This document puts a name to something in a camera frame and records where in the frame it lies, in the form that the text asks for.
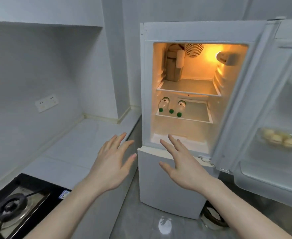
white countertop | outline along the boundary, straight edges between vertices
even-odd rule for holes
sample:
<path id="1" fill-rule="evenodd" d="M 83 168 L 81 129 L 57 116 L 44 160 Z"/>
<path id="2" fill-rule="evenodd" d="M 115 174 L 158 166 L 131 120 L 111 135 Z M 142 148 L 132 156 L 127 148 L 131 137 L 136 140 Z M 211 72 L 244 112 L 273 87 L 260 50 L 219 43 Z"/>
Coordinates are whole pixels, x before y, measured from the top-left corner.
<path id="1" fill-rule="evenodd" d="M 120 124 L 84 119 L 22 173 L 73 189 L 88 174 L 105 141 L 123 132 L 127 138 L 140 115 L 140 109 L 133 109 Z"/>

left hand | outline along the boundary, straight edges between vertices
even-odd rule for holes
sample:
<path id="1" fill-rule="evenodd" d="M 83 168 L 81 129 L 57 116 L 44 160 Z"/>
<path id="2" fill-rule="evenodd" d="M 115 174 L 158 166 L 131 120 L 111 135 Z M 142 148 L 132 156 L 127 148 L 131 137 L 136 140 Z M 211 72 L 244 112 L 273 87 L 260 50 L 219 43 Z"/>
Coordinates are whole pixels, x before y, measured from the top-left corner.
<path id="1" fill-rule="evenodd" d="M 114 135 L 109 141 L 104 143 L 88 176 L 85 178 L 85 181 L 93 185 L 99 194 L 116 189 L 128 175 L 137 157 L 137 154 L 132 154 L 125 164 L 122 165 L 124 153 L 134 143 L 133 140 L 130 140 L 120 146 L 125 136 L 125 132 L 120 136 Z"/>

person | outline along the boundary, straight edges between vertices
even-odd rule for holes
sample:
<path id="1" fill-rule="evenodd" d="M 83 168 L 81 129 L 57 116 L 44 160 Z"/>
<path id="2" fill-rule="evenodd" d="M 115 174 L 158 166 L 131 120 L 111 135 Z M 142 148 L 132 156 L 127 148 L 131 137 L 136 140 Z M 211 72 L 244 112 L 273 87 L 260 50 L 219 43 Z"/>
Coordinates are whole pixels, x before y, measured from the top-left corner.
<path id="1" fill-rule="evenodd" d="M 137 155 L 131 155 L 122 165 L 124 153 L 133 143 L 126 141 L 120 146 L 125 136 L 126 133 L 115 135 L 105 142 L 87 177 L 75 186 L 72 192 L 25 237 L 26 239 L 65 239 L 72 236 L 95 199 L 104 192 L 117 188 L 128 175 Z M 173 145 L 164 140 L 160 140 L 160 143 L 172 154 L 175 168 L 163 162 L 159 165 L 176 184 L 206 197 L 240 238 L 292 238 L 234 194 L 223 182 L 209 175 L 180 140 L 175 140 L 172 135 L 168 135 L 168 138 Z"/>

refrigerator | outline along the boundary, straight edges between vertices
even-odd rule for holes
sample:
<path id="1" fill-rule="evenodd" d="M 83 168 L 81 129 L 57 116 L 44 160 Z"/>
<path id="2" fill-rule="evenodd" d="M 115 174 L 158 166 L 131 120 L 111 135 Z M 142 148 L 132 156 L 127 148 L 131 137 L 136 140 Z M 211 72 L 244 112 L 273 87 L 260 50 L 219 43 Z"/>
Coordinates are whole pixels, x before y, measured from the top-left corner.
<path id="1" fill-rule="evenodd" d="M 179 138 L 214 177 L 292 207 L 292 19 L 140 24 L 141 202 L 197 219 L 206 201 L 158 165 Z"/>

fan vent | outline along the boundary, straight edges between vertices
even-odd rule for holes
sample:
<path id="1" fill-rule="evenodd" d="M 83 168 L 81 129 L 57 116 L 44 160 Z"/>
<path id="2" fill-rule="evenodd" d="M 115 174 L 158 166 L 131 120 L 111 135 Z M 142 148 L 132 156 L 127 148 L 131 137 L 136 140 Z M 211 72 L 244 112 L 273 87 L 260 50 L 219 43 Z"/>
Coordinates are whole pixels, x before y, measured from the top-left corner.
<path id="1" fill-rule="evenodd" d="M 197 57 L 204 50 L 203 44 L 186 44 L 185 52 L 189 57 Z"/>

